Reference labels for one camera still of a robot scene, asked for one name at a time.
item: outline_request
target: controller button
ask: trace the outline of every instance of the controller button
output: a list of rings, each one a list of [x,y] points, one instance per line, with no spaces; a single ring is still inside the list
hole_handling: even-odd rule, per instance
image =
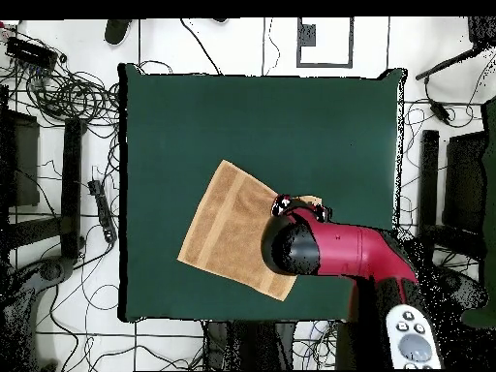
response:
[[[405,311],[403,313],[403,318],[407,321],[412,321],[415,319],[414,314],[412,314],[410,311]]]
[[[427,362],[432,358],[430,344],[420,335],[407,334],[399,342],[399,351],[403,357],[415,362]]]
[[[420,334],[424,334],[425,333],[425,329],[422,325],[420,324],[415,324],[414,326],[414,330]]]
[[[406,331],[408,331],[408,326],[405,323],[398,323],[398,325],[396,326],[396,329],[398,331],[406,332]]]

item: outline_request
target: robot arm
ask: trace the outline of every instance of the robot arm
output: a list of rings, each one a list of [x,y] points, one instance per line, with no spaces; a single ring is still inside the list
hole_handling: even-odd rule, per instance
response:
[[[330,212],[289,196],[272,206],[262,239],[266,265],[284,275],[344,276],[355,281],[359,368],[441,368],[415,269],[387,232],[330,222]]]
[[[40,366],[35,349],[36,310],[33,306],[41,292],[71,275],[73,261],[46,259],[12,271],[8,274],[11,284],[2,287],[0,295],[0,369],[37,372]]]

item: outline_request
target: black cable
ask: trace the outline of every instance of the black cable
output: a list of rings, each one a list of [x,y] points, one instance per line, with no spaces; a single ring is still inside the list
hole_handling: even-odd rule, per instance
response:
[[[85,359],[87,359],[89,357],[89,354],[90,354],[90,351],[91,351],[91,348],[93,348],[93,342],[95,341],[95,338],[93,336],[90,336],[85,344],[84,344],[84,356],[79,360],[79,362],[74,365],[69,371],[67,372],[71,372],[73,371],[74,369],[76,369]],[[91,347],[88,348],[88,350],[86,351],[86,347],[87,345],[89,344],[89,342],[91,342]]]
[[[181,24],[183,25],[183,27],[191,33],[191,35],[195,38],[195,40],[197,41],[197,43],[200,45],[200,47],[203,50],[204,54],[206,55],[206,57],[208,58],[208,60],[210,60],[210,63],[212,63],[212,66],[214,67],[214,69],[217,72],[217,74],[218,75],[222,75],[221,71],[215,65],[215,63],[211,59],[210,55],[206,52],[205,47],[203,46],[202,42],[197,37],[197,35],[194,33],[194,31],[184,22],[184,19],[183,18],[180,18],[179,20],[181,21]]]
[[[309,361],[310,358],[313,358],[317,364],[317,368],[320,369],[321,366],[323,367],[332,367],[334,366],[334,363],[328,364],[326,363],[326,359],[328,358],[329,355],[332,355],[335,357],[335,354],[332,353],[332,351],[335,351],[335,346],[332,344],[332,341],[335,341],[336,339],[336,326],[337,324],[341,323],[340,321],[328,321],[328,329],[326,329],[324,332],[319,331],[322,336],[317,339],[317,340],[298,340],[297,342],[300,344],[303,344],[306,347],[305,354],[301,355],[298,354],[297,352],[293,351],[293,354],[297,357],[302,358],[301,362],[301,369],[305,370],[308,369]],[[327,348],[327,353],[325,355],[319,354],[318,348],[320,347],[321,344],[324,344],[325,347]]]
[[[448,116],[448,117],[446,118],[446,121],[445,121],[445,122],[446,122],[446,124],[447,124],[447,125],[449,125],[449,126],[450,126],[450,127],[452,127],[452,128],[463,128],[463,127],[466,127],[467,125],[469,125],[469,124],[470,124],[470,123],[471,123],[474,119],[480,120],[480,118],[477,118],[477,117],[475,117],[475,116],[474,116],[474,110],[473,110],[473,108],[472,108],[471,104],[472,104],[472,101],[473,101],[473,99],[474,99],[474,97],[475,97],[475,95],[476,95],[476,93],[477,93],[477,90],[478,90],[478,87],[479,87],[479,85],[480,85],[480,83],[481,83],[481,78],[482,78],[483,74],[486,72],[486,70],[487,70],[487,68],[490,66],[491,62],[493,62],[493,61],[494,61],[494,58],[495,58],[495,57],[496,57],[496,52],[494,52],[494,54],[493,54],[493,56],[491,57],[491,59],[487,62],[487,64],[485,65],[484,69],[481,71],[481,73],[480,73],[480,75],[479,75],[479,78],[478,78],[478,81],[477,81],[477,83],[476,83],[476,86],[475,86],[475,88],[474,88],[474,91],[473,91],[473,93],[472,93],[472,96],[471,96],[471,98],[470,98],[470,100],[469,100],[469,102],[468,102],[467,104],[463,104],[463,105],[460,105],[460,104],[441,104],[441,103],[436,102],[435,100],[433,100],[433,99],[430,97],[430,95],[429,95],[429,93],[428,93],[427,83],[428,83],[428,81],[429,81],[429,77],[426,77],[426,78],[425,78],[425,81],[424,81],[424,89],[425,89],[425,96],[426,96],[426,99],[418,99],[418,100],[416,100],[416,101],[412,102],[412,103],[410,104],[410,106],[409,106],[409,109],[407,110],[406,115],[404,116],[404,124],[410,127],[410,130],[411,130],[411,132],[412,132],[412,136],[410,137],[410,139],[409,139],[409,141],[408,141],[408,143],[407,143],[407,147],[406,147],[406,149],[403,151],[403,156],[404,156],[404,157],[406,157],[407,161],[408,161],[408,162],[409,162],[412,166],[414,166],[416,169],[418,169],[418,168],[419,168],[419,166],[418,166],[417,164],[415,164],[415,163],[414,163],[414,162],[410,159],[410,157],[409,157],[409,152],[410,152],[410,150],[412,149],[412,147],[413,147],[413,145],[414,145],[415,139],[416,139],[416,137],[417,137],[417,135],[418,135],[419,131],[421,130],[423,123],[424,123],[425,121],[429,120],[430,118],[435,117],[436,115],[435,115],[435,114],[432,114],[432,115],[430,115],[429,117],[425,117],[425,113],[424,113],[423,109],[421,109],[421,108],[415,108],[415,109],[412,109],[412,108],[413,108],[413,106],[414,106],[414,105],[417,105],[417,104],[422,104],[422,103],[427,102],[427,103],[429,103],[429,104],[431,105],[431,107],[432,107],[433,105],[434,105],[434,107],[437,107],[437,108],[438,108],[438,107],[441,107],[441,108],[439,108],[439,109],[440,109],[440,110],[444,110],[444,111],[446,112],[446,114],[447,114],[447,115],[449,115],[449,114],[448,114],[448,111],[444,108],[444,106],[446,106],[449,110],[451,110],[451,111],[452,111],[453,116],[452,116],[452,118]],[[454,109],[456,109],[456,108],[462,108],[462,107],[465,107],[465,111],[466,111],[466,113],[467,113],[467,114],[469,115],[469,117],[470,117],[470,118],[469,118],[469,120],[468,120],[466,123],[464,123],[464,124],[462,124],[462,125],[459,125],[459,126],[456,126],[456,125],[450,124],[450,122],[451,122],[451,121],[453,121],[453,120],[456,118],[456,114],[455,114]],[[417,121],[417,122],[411,122],[411,121],[410,121],[410,115],[411,115],[414,111],[419,111],[419,112],[421,112],[421,114],[422,114],[422,119],[421,119],[420,121]],[[418,129],[417,129],[417,131],[415,132],[415,131],[414,131],[414,128],[413,128],[413,126],[414,126],[414,125],[416,125],[416,124],[418,124]],[[438,171],[444,170],[444,169],[446,169],[447,167],[448,167],[448,166],[438,168]],[[410,181],[408,181],[408,182],[406,182],[406,183],[402,184],[400,188],[401,188],[401,189],[403,189],[404,187],[406,187],[406,186],[408,186],[408,185],[412,184],[413,182],[417,181],[418,179],[419,179],[419,177],[416,177],[416,178],[414,178],[414,179],[412,179],[412,180],[410,180]],[[411,223],[413,223],[413,217],[412,217],[412,214],[411,214],[411,213],[410,213],[410,218],[411,218]],[[409,224],[409,225],[404,225],[404,226],[407,226],[407,227],[408,227],[408,230],[409,230],[409,229],[410,229],[411,227],[413,227],[414,225],[413,225],[413,224]]]
[[[119,198],[119,196],[120,196],[120,194],[117,194],[117,195],[113,198],[113,200],[111,201],[111,203],[110,203],[110,212],[111,212],[112,214],[113,214],[113,212],[114,212],[114,209],[113,209],[113,207],[112,207],[112,206],[113,206],[113,202],[115,202],[115,200],[117,200],[117,199]]]
[[[47,163],[45,163],[45,164],[43,164],[43,165],[41,165],[41,166],[36,166],[36,167],[43,167],[43,166],[45,166],[45,165],[47,165],[47,164],[49,164],[49,163],[53,163],[53,160],[50,160],[49,162],[47,162]],[[53,169],[54,169],[54,171],[55,171],[55,173],[56,173],[57,175],[60,175],[60,177],[62,177],[62,175],[58,173],[58,171],[55,169],[55,167],[53,167]],[[37,185],[38,185],[38,187],[40,188],[40,190],[42,190],[42,192],[43,192],[43,189],[41,188],[41,186],[40,186],[40,185],[36,182],[36,180],[34,179],[34,175],[30,175],[30,174],[28,174],[27,172],[25,172],[24,170],[20,170],[20,169],[15,169],[15,170],[16,170],[17,172],[20,172],[21,174],[23,174],[25,177],[29,178],[29,179],[30,179],[31,181],[33,181],[35,184],[37,184]],[[46,177],[46,176],[43,176],[43,175],[37,175],[37,176],[36,176],[36,179],[49,179],[49,180],[54,180],[54,181],[62,181],[62,178],[56,178],[56,177]],[[80,181],[74,181],[74,182],[75,182],[75,183],[77,183],[77,184],[79,184],[80,186],[82,186],[82,187],[86,188],[86,189],[88,190],[88,192],[89,192],[89,187],[88,187],[86,184],[84,184],[84,183],[82,183],[82,182],[80,182]]]
[[[12,211],[9,211],[9,215],[16,215],[15,212],[12,212]],[[47,216],[51,216],[51,212],[18,212],[17,215],[36,215],[36,216],[39,216],[39,217],[47,217]],[[87,218],[98,218],[99,216],[97,214],[79,214],[78,215],[79,217],[87,217]]]
[[[443,253],[450,253],[452,250],[446,247],[434,247],[434,251],[441,251]]]
[[[182,370],[185,370],[185,371],[188,371],[188,370],[189,370],[189,368],[188,368],[188,367],[184,368],[184,367],[179,367],[179,366],[176,366],[176,364],[177,364],[178,362],[186,362],[186,364],[187,364],[187,365],[189,365],[189,363],[188,363],[188,361],[187,361],[186,359],[177,359],[177,360],[171,361],[170,359],[166,359],[166,358],[164,358],[164,357],[162,357],[162,356],[158,356],[157,354],[153,353],[153,352],[152,352],[149,348],[147,348],[147,347],[145,347],[145,346],[143,346],[143,345],[137,345],[136,347],[132,347],[132,348],[129,348],[129,349],[124,350],[124,351],[120,351],[120,352],[117,352],[117,353],[107,353],[107,354],[103,354],[103,355],[99,356],[99,357],[97,358],[97,360],[96,360],[96,361],[95,361],[95,362],[91,365],[91,367],[90,367],[90,369],[89,369],[89,371],[88,371],[88,372],[92,372],[92,371],[96,370],[96,369],[95,369],[95,367],[97,366],[97,363],[100,361],[100,359],[102,359],[102,358],[104,358],[104,357],[116,357],[116,356],[121,356],[121,355],[123,355],[123,354],[130,353],[131,351],[133,351],[133,350],[135,350],[135,349],[137,349],[137,348],[141,348],[141,349],[143,349],[143,350],[147,351],[147,352],[148,352],[149,354],[151,354],[153,357],[156,357],[157,359],[160,359],[160,360],[162,360],[162,361],[164,361],[164,362],[167,362],[167,363],[169,364],[169,365],[168,365],[168,367],[169,367],[169,366],[173,366],[175,369],[182,369]]]
[[[8,79],[16,78],[17,77],[16,72],[17,72],[17,66],[14,65],[8,74],[6,74],[5,76],[0,76],[0,78],[2,78],[2,80],[0,80],[0,84],[4,81],[7,81]]]
[[[74,353],[76,352],[76,349],[78,348],[78,345],[79,345],[79,339],[76,335],[74,335],[73,332],[69,331],[67,328],[63,327],[61,324],[59,324],[57,322],[57,320],[55,320],[55,318],[53,317],[53,306],[55,305],[55,301],[57,300],[57,297],[58,297],[58,284],[55,286],[55,298],[53,299],[53,302],[51,303],[50,305],[50,309],[49,309],[49,315],[51,317],[51,320],[53,321],[53,323],[58,326],[60,329],[62,329],[63,331],[67,332],[68,334],[70,334],[71,336],[73,336],[75,339],[76,339],[76,345],[74,346],[71,354],[67,357],[66,361],[64,362],[64,365],[62,365],[62,370],[61,372],[65,372],[65,369],[66,369],[66,366],[69,362],[69,359],[71,359],[71,357],[74,355]]]
[[[49,47],[46,44],[44,44],[42,41],[30,38],[29,36],[25,36],[30,41],[36,42],[43,47],[46,47],[48,49],[56,51],[59,55],[62,55],[60,50],[57,50],[56,48]],[[147,63],[158,63],[161,64],[160,62],[156,61],[147,61],[143,62],[141,66],[144,66]],[[118,147],[119,147],[119,142],[117,140],[118,136],[118,83],[114,84],[109,90],[106,90],[105,85],[103,82],[98,78],[95,77],[89,73],[85,72],[77,72],[77,73],[72,73],[69,71],[67,68],[67,60],[63,61],[65,63],[65,66],[60,62],[57,61],[57,67],[53,72],[46,76],[44,80],[39,81],[37,78],[35,78],[34,75],[28,74],[25,76],[25,71],[22,72],[20,76],[17,76],[17,63],[15,62],[15,65],[6,70],[5,75],[1,76],[2,80],[7,80],[9,78],[15,78],[16,79],[16,84],[15,84],[15,91],[16,93],[18,91],[18,88],[21,85],[21,82],[23,79],[26,79],[25,84],[26,84],[26,92],[28,95],[29,100],[31,101],[31,104],[25,104],[26,108],[31,108],[31,109],[37,109],[40,112],[40,115],[42,118],[48,123],[49,126],[44,126],[41,125],[43,128],[61,128],[64,127],[64,124],[56,124],[56,122],[63,122],[65,118],[71,118],[71,117],[81,117],[86,120],[86,123],[88,126],[94,126],[94,125],[99,125],[99,126],[110,126],[112,128],[112,131],[103,136],[98,133],[95,133],[90,127],[88,127],[88,131],[92,133],[93,135],[101,138],[101,139],[108,139],[109,140],[109,150],[108,150],[108,163],[106,165],[106,171],[104,172],[104,177],[103,177],[103,185],[105,184],[106,180],[108,178],[111,179],[112,181],[112,187],[116,190],[118,188],[115,186],[114,178],[112,174],[114,172],[119,172],[119,159],[118,159]],[[55,165],[53,163],[53,160],[46,162],[43,166],[50,164],[53,167],[53,171],[58,175],[61,176],[60,173],[56,170]],[[16,170],[23,175],[25,175],[27,178],[31,179],[33,182],[37,184],[37,186],[40,188],[42,191],[47,205],[51,211],[51,215],[56,218],[56,214],[54,212],[54,209],[51,207],[51,204],[48,201],[47,195],[43,188],[38,184],[35,179],[28,175],[26,172],[23,170]],[[38,177],[41,179],[56,179],[58,180],[59,178],[54,178],[54,177]],[[81,182],[78,182],[82,186],[86,187],[87,186]],[[86,246],[85,246],[85,251],[87,247],[87,238],[89,235],[89,232],[86,235]],[[92,273],[95,271],[95,269],[98,267],[100,261],[102,258],[108,254],[111,249],[113,248],[113,245],[111,245],[102,255],[93,258],[89,261],[83,260],[82,264],[77,265],[74,267],[74,270],[77,270],[79,268],[82,268],[81,272],[81,285],[79,287],[83,288],[83,294],[88,301],[88,297],[85,293],[84,289],[84,281],[86,281]],[[88,264],[93,263],[94,261],[97,261],[97,264],[92,268],[92,271],[90,274],[85,278],[82,279],[82,276],[84,275],[83,270],[84,267]],[[58,305],[55,307],[55,302],[56,298],[58,297],[58,288],[56,290],[56,297],[55,300],[52,302],[51,307],[50,307],[50,312],[48,315],[45,316],[51,316],[52,320],[54,323],[59,326],[61,329],[66,331],[66,333],[75,336],[73,333],[71,333],[68,329],[65,327],[61,326],[59,323],[56,322],[56,320],[53,317],[53,311],[57,309],[65,300],[67,300],[71,295],[73,295],[78,288],[77,287],[75,290],[73,290],[72,293],[70,293],[63,301],[58,303]],[[91,302],[91,298],[89,298],[89,303],[96,309],[103,309],[102,307],[98,307],[97,305],[93,304]],[[86,343],[84,345],[84,350],[85,350],[85,355],[84,357],[75,365],[73,366],[71,370],[75,369],[81,362],[84,361],[86,357],[90,356],[91,353],[91,346],[93,339],[90,339],[87,337],[86,333]],[[74,356],[74,353],[76,352],[78,348],[78,338],[76,337],[77,343],[76,346],[74,347],[73,351],[69,355],[69,357],[66,359],[62,370],[65,371],[67,364],[71,357]]]
[[[270,32],[272,31],[272,22],[274,21],[274,17],[272,17],[270,19],[270,26],[268,27],[268,39],[270,40],[270,42],[272,43],[272,45],[277,49],[277,59],[275,60],[275,64],[270,67],[270,69],[268,69],[268,71],[266,72],[266,76],[268,76],[268,74],[270,73],[270,71],[272,69],[275,69],[277,67],[277,63],[279,63],[279,58],[281,57],[281,50],[279,49],[279,47],[272,41],[272,38],[270,37]]]
[[[462,125],[453,125],[453,124],[451,124],[451,122],[454,121],[455,118],[456,118],[456,113],[455,113],[454,109],[452,108],[454,106],[448,105],[448,104],[444,105],[444,104],[441,104],[441,103],[435,101],[434,99],[432,99],[429,96],[429,92],[428,92],[428,89],[427,89],[427,84],[429,83],[429,76],[427,76],[425,78],[425,80],[423,82],[424,83],[425,96],[427,97],[427,100],[430,103],[430,107],[431,107],[432,112],[434,113],[434,115],[440,121],[444,122],[449,127],[459,129],[459,128],[463,128],[463,127],[468,126],[474,119],[479,119],[479,118],[476,118],[474,116],[474,109],[471,107],[471,103],[474,100],[474,97],[476,96],[476,93],[477,93],[477,90],[479,88],[479,85],[481,84],[481,78],[482,78],[482,76],[484,75],[484,73],[486,72],[486,70],[489,68],[489,66],[491,65],[491,63],[494,61],[494,58],[495,57],[496,57],[496,51],[493,53],[492,57],[489,59],[489,61],[487,62],[487,64],[484,66],[484,68],[480,72],[480,75],[479,75],[478,80],[476,82],[476,86],[474,87],[474,91],[472,93],[472,96],[470,97],[469,102],[466,105],[464,105],[465,106],[465,112],[470,117],[470,119],[465,124],[462,124]],[[450,115],[449,115],[447,109],[445,108],[445,106],[447,106],[448,109],[450,109],[452,111],[452,113],[453,113],[453,117],[452,118],[450,118]]]
[[[403,225],[403,226],[408,227],[407,230],[408,230],[408,232],[410,232],[410,228],[414,225],[414,216],[413,216],[413,213],[414,213],[414,211],[417,210],[417,208],[416,207],[415,208],[412,208],[412,200],[410,200],[408,197],[400,196],[400,198],[406,199],[408,201],[408,204],[409,204],[409,207],[410,207],[410,209],[407,210],[407,209],[401,208],[401,206],[400,206],[400,211],[407,212],[410,215],[410,224],[406,224],[406,225],[404,224]]]
[[[48,205],[48,208],[51,212],[51,215],[53,216],[53,218],[57,221],[57,226],[58,226],[58,231],[59,231],[59,234],[62,235],[62,230],[60,228],[60,221],[59,219],[57,218],[57,215],[55,214],[55,210],[53,209],[53,207],[51,206],[50,204],[50,201],[48,200],[48,197],[47,197],[47,193],[45,192],[45,190],[42,188],[42,186],[38,183],[38,181],[36,181],[34,178],[32,178],[30,175],[26,174],[24,171],[18,169],[18,168],[15,168],[15,171],[17,172],[20,172],[22,175],[24,175],[26,178],[30,179],[31,181],[33,181],[37,186],[38,188],[40,189],[40,191],[42,192],[43,196],[45,197],[45,201],[46,201],[46,205]]]
[[[211,334],[211,332],[208,330],[208,324],[200,322],[200,326],[203,331],[203,335],[206,336],[208,340],[213,341],[213,343],[219,348],[219,351],[223,353],[226,350],[226,347],[223,346],[223,344]]]
[[[261,75],[265,75],[265,17],[263,18],[263,32],[262,32],[262,69],[261,69]]]
[[[477,265],[477,264],[479,264],[478,262],[471,263],[470,260],[471,259],[469,258],[468,259],[468,262],[466,262],[466,263],[447,264],[447,265],[445,265],[445,267],[446,268],[459,268],[460,266],[466,266],[465,269],[462,269],[461,271],[459,271],[459,272],[463,272],[463,271],[466,271],[467,269],[469,269],[469,266],[470,265]]]
[[[441,261],[439,266],[445,266],[447,263],[449,263],[453,258],[456,257],[456,253],[450,252],[445,258]]]
[[[114,181],[114,179],[113,179],[113,176],[112,176],[112,173],[111,173],[111,172],[101,172],[100,170],[98,170],[98,167],[96,168],[96,170],[97,170],[97,173],[98,173],[99,175],[102,175],[102,176],[104,177],[104,179],[102,180],[102,186],[103,186],[103,187],[105,187],[105,179],[106,179],[107,177],[110,177],[110,179],[112,180],[112,188],[113,188],[114,190],[119,191],[119,189],[115,186],[115,181]]]
[[[84,244],[84,254],[86,253],[86,247],[87,247],[87,245],[88,245],[87,243],[86,243],[86,244]],[[93,267],[92,272],[93,272],[93,271],[96,269],[96,267],[100,264],[100,262],[102,261],[103,257],[104,257],[104,256],[100,257],[100,259],[98,260],[98,262],[96,263],[96,265]],[[108,311],[109,309],[115,308],[115,307],[118,305],[118,304],[116,304],[116,305],[114,305],[114,306],[112,306],[112,307],[110,307],[110,308],[102,308],[102,307],[99,307],[99,306],[97,306],[97,305],[93,304],[93,302],[91,302],[91,298],[88,298],[88,296],[86,295],[86,291],[85,291],[85,289],[84,289],[84,281],[83,281],[83,279],[82,279],[82,277],[83,277],[83,276],[84,276],[84,265],[81,267],[81,285],[80,285],[80,286],[81,286],[81,289],[82,289],[82,294],[84,295],[84,298],[86,299],[86,302],[88,303],[88,305],[91,305],[93,308],[98,309],[98,310],[100,310],[100,311]],[[116,288],[116,289],[119,291],[119,289],[118,289],[117,287],[115,287],[114,285],[112,285],[112,284],[105,284],[105,285],[104,285],[104,286],[102,286],[102,287],[114,287],[114,288]]]
[[[84,295],[84,297],[88,301],[88,305],[86,305],[86,313],[84,314],[84,333],[85,333],[85,337],[86,337],[86,343],[88,341],[88,311],[89,311],[89,307],[92,306],[92,307],[98,309],[99,311],[108,311],[110,309],[113,309],[113,308],[117,307],[117,305],[118,305],[118,303],[117,303],[117,304],[111,306],[110,308],[102,308],[102,307],[97,307],[96,305],[94,305],[91,302],[92,299],[93,299],[93,297],[98,293],[98,291],[99,290],[102,290],[105,287],[113,287],[113,288],[117,289],[117,291],[119,291],[119,289],[117,287],[115,287],[114,285],[112,285],[112,284],[104,284],[104,285],[100,286],[99,288],[97,288],[95,290],[95,292],[91,295],[91,297],[89,299],[86,297],[86,294]],[[87,353],[84,353],[84,358],[86,359],[86,362],[88,363],[88,366],[91,367],[91,348],[88,350]]]
[[[13,98],[13,96],[17,93],[19,87],[20,87],[20,82],[22,81],[22,78],[24,77],[24,74],[26,73],[26,69],[22,70],[19,76],[16,76],[15,80],[15,88],[13,92],[9,95],[9,100]]]
[[[149,63],[159,64],[161,66],[166,66],[169,69],[169,73],[172,74],[172,68],[171,68],[171,66],[169,64],[167,64],[167,63],[164,63],[164,62],[158,61],[158,60],[146,60],[146,61],[142,61],[139,64],[139,67],[142,69],[145,64],[149,64]]]
[[[46,249],[44,251],[44,253],[40,256],[40,260],[43,259],[43,256],[49,251],[49,250],[52,250],[53,248],[55,248],[57,245],[60,245],[60,242],[57,242],[55,245],[52,245],[51,247],[49,247],[48,249]]]
[[[105,251],[104,253],[102,253],[101,255],[99,255],[98,257],[95,257],[94,259],[91,259],[90,261],[84,263],[84,265],[88,265],[98,259],[100,259],[101,257],[104,257],[106,254],[108,254],[111,250],[113,249],[113,246],[110,245],[108,248],[107,248],[107,251]],[[82,266],[82,264],[80,264],[79,266],[75,267],[74,270],[73,270],[73,273],[74,271],[76,271],[77,269],[79,269],[80,267]],[[90,272],[90,274],[84,279],[84,282],[87,281],[87,279],[91,276],[91,274],[93,273],[93,271]],[[53,311],[55,311],[60,305],[62,305],[67,299],[69,299],[78,289],[80,288],[80,285],[78,285],[69,295],[67,295],[56,307],[53,308]],[[46,318],[48,318],[49,314],[46,314],[43,318],[41,318],[37,323],[36,323],[36,326],[38,326],[42,321],[44,321]]]
[[[193,356],[193,359],[191,360],[190,364],[189,364],[189,368],[192,370],[192,371],[195,371],[197,369],[198,366],[202,366],[202,365],[199,365],[200,364],[200,361],[202,361],[202,359],[204,359],[204,355],[200,355],[197,357],[197,355],[202,351],[203,347],[200,347],[198,350],[197,350],[197,353]]]

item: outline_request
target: floor tile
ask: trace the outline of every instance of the floor tile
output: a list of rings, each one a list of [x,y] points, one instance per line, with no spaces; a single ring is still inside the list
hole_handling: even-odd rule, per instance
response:
[[[12,224],[15,223],[14,216],[12,217]],[[45,239],[34,244],[25,245],[17,248],[17,267],[21,268],[38,260],[41,256],[49,257],[60,255],[60,247],[56,246],[60,243],[59,237]],[[16,266],[16,250],[11,250],[10,261],[12,266]]]
[[[310,23],[313,21],[312,18],[307,18],[307,20]],[[321,27],[323,27],[323,24],[332,25],[339,20],[340,18],[333,20],[333,17],[326,17],[324,21],[315,21],[316,41],[318,42],[322,37],[320,36],[320,25]],[[323,36],[326,34],[324,28],[322,28],[322,33]],[[352,69],[297,68],[296,38],[296,17],[274,17],[273,19],[268,17],[266,19],[265,73],[270,70],[269,74],[271,76],[377,78],[387,66],[387,17],[355,17]],[[335,54],[334,56],[325,54],[322,58],[325,60],[333,60],[334,58],[336,59],[335,61],[340,60],[339,55],[341,53],[336,50]]]
[[[154,320],[138,322],[139,335],[195,335],[203,336],[201,323],[198,321]]]
[[[57,371],[61,371],[69,357],[65,371],[88,372],[90,369],[92,372],[94,370],[103,372],[133,371],[134,337],[97,335],[86,339],[84,335],[79,335],[77,338],[77,349],[70,356],[76,346],[76,339],[73,336],[38,333],[36,341],[40,363],[43,364],[56,359],[58,361]],[[124,351],[127,352],[117,356],[112,355]]]
[[[98,256],[103,249],[105,250],[105,247],[101,246],[94,254],[88,253],[88,259]],[[122,323],[116,314],[118,272],[117,251],[103,257],[98,266],[97,262],[94,262],[86,266],[84,271],[82,268],[76,270],[71,278],[60,285],[59,297],[53,311],[56,321],[71,331],[133,334],[134,326]],[[52,290],[46,292],[42,298],[38,309],[38,330],[58,329],[47,316],[53,298]]]
[[[303,332],[303,328],[309,325],[311,325],[310,329],[305,329],[307,332]],[[321,343],[321,337],[325,335],[328,326],[327,321],[298,323],[293,343],[293,368],[295,370],[333,369],[333,366],[331,367],[330,365],[333,364],[335,358],[335,335],[330,336],[326,343]],[[314,352],[317,353],[318,350],[320,350],[321,363],[319,367],[313,357]]]
[[[66,54],[72,73],[89,73],[110,87],[118,81],[119,63],[138,62],[137,23],[132,22],[126,41],[120,46],[105,42],[107,21],[104,19],[28,20],[23,30],[19,30]]]
[[[262,65],[262,18],[232,18],[219,24],[211,18],[184,18],[223,74],[257,76]],[[148,18],[141,21],[140,61],[158,60],[174,73],[216,71],[202,48],[179,18]],[[164,67],[147,64],[148,73],[166,73]]]
[[[144,348],[138,348],[137,371],[176,370],[176,367],[187,368],[194,358],[202,354],[203,339],[138,337],[138,344],[165,360],[156,358]]]

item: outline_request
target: black border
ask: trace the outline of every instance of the black border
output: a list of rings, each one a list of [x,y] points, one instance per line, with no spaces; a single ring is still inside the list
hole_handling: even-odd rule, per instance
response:
[[[303,17],[297,17],[297,46],[296,46],[296,67],[299,69],[352,69],[353,68],[353,53],[354,53],[354,26],[355,18],[349,17],[350,19],[350,35],[348,38],[348,63],[345,64],[335,64],[335,63],[301,63],[301,39],[300,33],[303,29]]]
[[[119,300],[117,305],[117,318],[123,323],[130,321],[126,317],[128,301],[128,76],[126,64],[117,66],[119,74],[119,155],[123,167],[119,167],[120,192],[119,196]]]
[[[482,118],[482,127],[483,131],[486,133],[487,140],[484,145],[484,150],[482,156],[478,159],[479,167],[482,170],[482,178],[483,178],[483,185],[484,185],[484,195],[482,196],[482,209],[484,210],[484,221],[482,222],[482,235],[486,237],[485,232],[483,230],[484,228],[484,222],[485,222],[485,215],[487,214],[487,181],[489,180],[489,175],[487,175],[487,170],[485,169],[485,160],[487,158],[488,149],[491,143],[494,144],[494,141],[491,141],[491,137],[489,134],[489,113],[487,112],[488,106],[496,105],[496,97],[493,97],[490,100],[487,100],[482,106],[480,106],[480,117]],[[479,263],[479,282],[484,285],[485,287],[485,280],[486,280],[486,275],[485,275],[485,261],[482,261]]]

